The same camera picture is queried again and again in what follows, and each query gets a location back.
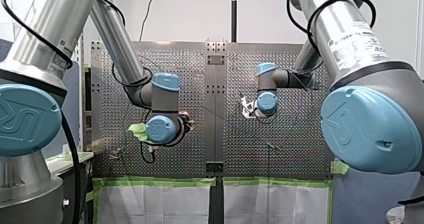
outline pegboard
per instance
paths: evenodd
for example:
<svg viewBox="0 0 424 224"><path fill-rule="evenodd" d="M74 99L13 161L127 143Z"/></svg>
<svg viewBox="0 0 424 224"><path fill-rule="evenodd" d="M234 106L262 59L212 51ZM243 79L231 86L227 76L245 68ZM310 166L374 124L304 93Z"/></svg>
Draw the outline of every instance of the pegboard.
<svg viewBox="0 0 424 224"><path fill-rule="evenodd" d="M316 71L320 90L279 89L276 118L262 124L240 115L240 94L257 95L256 67L274 62L291 68L299 45L228 44L227 121L224 175L330 178L333 159L320 128L320 108L328 94L324 68Z"/></svg>
<svg viewBox="0 0 424 224"><path fill-rule="evenodd" d="M275 62L288 68L301 45L221 43L218 49L211 46L216 43L134 43L143 65L180 76L180 110L195 121L184 141L159 149L151 165L143 162L138 141L126 131L141 121L143 109L129 105L111 75L112 61L103 44L92 45L96 176L205 177L206 162L218 161L224 176L329 178L332 155L319 122L326 88L279 90L278 115L269 125L241 115L240 93L249 100L256 97L257 65ZM222 55L225 62L210 65L210 55ZM326 79L324 70L317 71L319 83Z"/></svg>
<svg viewBox="0 0 424 224"><path fill-rule="evenodd" d="M196 127L178 146L158 150L154 164L143 162L140 144L127 130L131 124L140 123L145 112L129 104L122 86L111 75L112 60L104 45L95 42L92 47L95 175L204 177L204 92L198 87L203 86L204 80L205 44L134 43L134 46L141 63L153 73L171 72L180 76L180 110L190 113ZM144 153L150 158L147 150Z"/></svg>

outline green tape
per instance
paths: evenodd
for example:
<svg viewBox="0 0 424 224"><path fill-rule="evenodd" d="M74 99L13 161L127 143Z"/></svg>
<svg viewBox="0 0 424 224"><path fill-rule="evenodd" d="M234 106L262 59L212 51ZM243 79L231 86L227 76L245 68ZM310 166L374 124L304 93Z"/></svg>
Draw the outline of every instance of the green tape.
<svg viewBox="0 0 424 224"><path fill-rule="evenodd" d="M168 179L154 177L95 178L97 186L157 186L157 187L210 187L215 185L215 178Z"/></svg>
<svg viewBox="0 0 424 224"><path fill-rule="evenodd" d="M85 194L85 202L92 201L94 199L94 191Z"/></svg>
<svg viewBox="0 0 424 224"><path fill-rule="evenodd" d="M341 161L331 162L331 173L334 175L346 175L349 171L349 166Z"/></svg>
<svg viewBox="0 0 424 224"><path fill-rule="evenodd" d="M331 181L303 181L285 178L265 178L265 177L225 177L225 186L254 186L259 184L273 186L302 186L312 188L328 188Z"/></svg>

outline green cloth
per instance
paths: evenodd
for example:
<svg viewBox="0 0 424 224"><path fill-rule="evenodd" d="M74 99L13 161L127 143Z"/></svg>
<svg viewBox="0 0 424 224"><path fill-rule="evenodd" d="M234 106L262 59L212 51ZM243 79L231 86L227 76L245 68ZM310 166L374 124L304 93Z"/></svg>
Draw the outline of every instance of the green cloth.
<svg viewBox="0 0 424 224"><path fill-rule="evenodd" d="M344 164L341 161L333 161L331 162L331 174L334 175L346 175L349 170L349 166Z"/></svg>
<svg viewBox="0 0 424 224"><path fill-rule="evenodd" d="M128 130L132 131L134 137L137 138L139 141L152 143L147 138L146 124L132 124L130 128L128 128Z"/></svg>

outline metal frame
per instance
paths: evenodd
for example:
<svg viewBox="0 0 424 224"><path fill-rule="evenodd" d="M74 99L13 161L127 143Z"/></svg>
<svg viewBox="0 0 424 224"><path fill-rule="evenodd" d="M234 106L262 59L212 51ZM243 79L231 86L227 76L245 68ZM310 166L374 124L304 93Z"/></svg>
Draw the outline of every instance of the metal frame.
<svg viewBox="0 0 424 224"><path fill-rule="evenodd" d="M192 118L195 128L179 146L158 150L157 163L153 165L147 165L141 160L139 147L131 133L127 133L127 139L131 140L128 152L122 148L122 143L112 145L109 140L111 135L117 136L118 139L122 137L122 130L118 132L116 129L119 130L122 126L121 117L127 100L119 84L110 75L111 61L107 51L102 43L94 42L91 70L92 138L93 150L98 153L95 165L97 176L219 177L220 180L222 176L268 175L318 180L331 178L330 163L333 156L327 149L319 128L319 108L327 94L325 88L314 91L313 103L306 104L304 101L310 100L310 92L279 91L280 114L276 123L268 126L263 126L256 120L240 119L241 106L239 108L234 99L234 95L238 97L239 89L246 92L244 94L249 98L256 96L257 64L262 61L274 61L280 68L290 67L301 45L224 42L134 42L133 45L143 65L152 68L153 72L165 71L180 75L180 109L191 108L189 112L194 115ZM160 68L142 56L157 62L156 65ZM317 77L320 83L327 80L324 70L318 71ZM294 114L290 111L296 107L300 108L301 113L293 124L290 119L293 119ZM141 109L129 109L130 116L124 123L125 127L141 118ZM102 124L102 120L105 120L102 118L109 118L114 122ZM254 139L258 137L244 138L243 133L234 132L231 123L234 120L236 125L246 128L247 131L263 132L273 146L278 146L287 153L275 154L275 150L271 150L266 143ZM302 159L305 157L302 153L308 151L312 156L308 160ZM271 152L269 163L268 152ZM289 155L299 157L301 161ZM175 164L180 165L181 161L178 160L181 159L186 160L186 163L178 166L177 171ZM292 162L295 168L287 168L285 164L289 162ZM127 170L123 169L125 165L129 166Z"/></svg>

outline black cable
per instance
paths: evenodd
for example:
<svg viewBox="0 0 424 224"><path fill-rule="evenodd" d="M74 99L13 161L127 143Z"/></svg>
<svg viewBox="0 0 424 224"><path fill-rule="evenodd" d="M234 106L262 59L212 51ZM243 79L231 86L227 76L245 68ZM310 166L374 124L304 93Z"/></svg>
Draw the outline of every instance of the black cable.
<svg viewBox="0 0 424 224"><path fill-rule="evenodd" d="M333 5L336 2L339 2L342 0L327 0L326 2L324 2L320 7L318 7L311 15L311 17L309 18L308 21L308 27L307 27L307 35L308 35L308 40L311 43L312 47L315 49L315 51L317 53L319 53L319 49L318 46L316 45L315 41L313 40L313 35L311 33L311 28L312 28L312 23L314 22L314 20L319 16L319 14L321 14L321 12L328 6ZM377 11L375 9L374 4L370 1L370 0L360 0L365 2L366 4L368 4L368 6L371 8L371 12L372 12L372 20L371 20L371 24L370 27L373 27L377 18Z"/></svg>
<svg viewBox="0 0 424 224"><path fill-rule="evenodd" d="M19 23L23 28L25 28L29 33L31 33L33 36L35 36L39 41L44 43L46 46L50 47L53 51L55 51L63 60L65 60L68 65L67 69L72 68L73 62L68 55L66 55L63 51L61 51L59 48L57 48L55 45L53 45L51 42L46 40L44 37L42 37L40 34L38 34L36 31L34 31L32 28L27 26L25 22L23 22L9 7L7 4L7 0L1 0L1 4L3 8L6 10L6 12L17 22Z"/></svg>
<svg viewBox="0 0 424 224"><path fill-rule="evenodd" d="M143 86L143 85L149 83L152 80L152 78L153 78L153 72L152 72L152 70L150 70L147 67L143 67L143 69L149 72L149 76L145 76L143 79L141 79L140 81L136 82L135 84L124 83L124 82L122 82L122 81L120 81L118 79L118 76L116 75L116 72L115 72L115 63L112 63L112 70L111 70L111 72L112 72L113 79L115 79L115 81L117 83L121 84L122 86L124 86L124 87L138 87L138 86Z"/></svg>
<svg viewBox="0 0 424 224"><path fill-rule="evenodd" d="M121 10L115 5L115 4L113 4L111 1L109 1L109 0L102 0L102 1L104 1L104 2L106 2L107 4L109 4L110 5L110 7L112 7L120 16L121 16L121 19L122 19L122 23L124 24L124 26L126 26L126 21L125 21L125 16L124 16L124 14L121 12Z"/></svg>
<svg viewBox="0 0 424 224"><path fill-rule="evenodd" d="M152 5L152 2L153 2L153 0L150 0L149 4L147 5L147 12L146 12L146 16L144 17L143 24L141 25L140 38L138 39L138 41L141 41L141 39L143 37L144 25L146 24L147 18L149 17L150 6Z"/></svg>
<svg viewBox="0 0 424 224"><path fill-rule="evenodd" d="M143 159L144 162L146 162L147 164L153 164L156 162L156 154L155 154L155 150L153 150L150 154L152 156L152 160L149 161L147 160L147 158L144 156L144 152L143 152L143 144L144 142L140 142L140 153L141 153L141 158Z"/></svg>
<svg viewBox="0 0 424 224"><path fill-rule="evenodd" d="M304 33L308 33L307 30L302 27L293 17L292 13L291 13L291 0L287 0L286 3L286 9L287 9L287 15L289 16L290 21L293 23L293 25L295 25L299 30L301 30Z"/></svg>
<svg viewBox="0 0 424 224"><path fill-rule="evenodd" d="M149 117L149 115L150 115L150 113L152 112L152 109L149 109L147 112L146 112L146 114L144 115L144 117L143 117L143 122L146 122L147 121L147 118Z"/></svg>
<svg viewBox="0 0 424 224"><path fill-rule="evenodd" d="M73 224L79 224L80 221L80 208L81 208L81 167L79 164L79 157L77 146L75 144L74 138L72 137L71 128L69 127L68 121L66 120L65 115L62 112L62 127L65 132L66 139L68 141L69 150L71 151L72 163L74 167L75 174L75 196L74 196L74 213L72 217Z"/></svg>
<svg viewBox="0 0 424 224"><path fill-rule="evenodd" d="M406 201L399 201L398 204L407 206L407 205L418 204L418 203L421 203L421 202L424 202L424 196L417 197L417 198L410 199L410 200L406 200Z"/></svg>

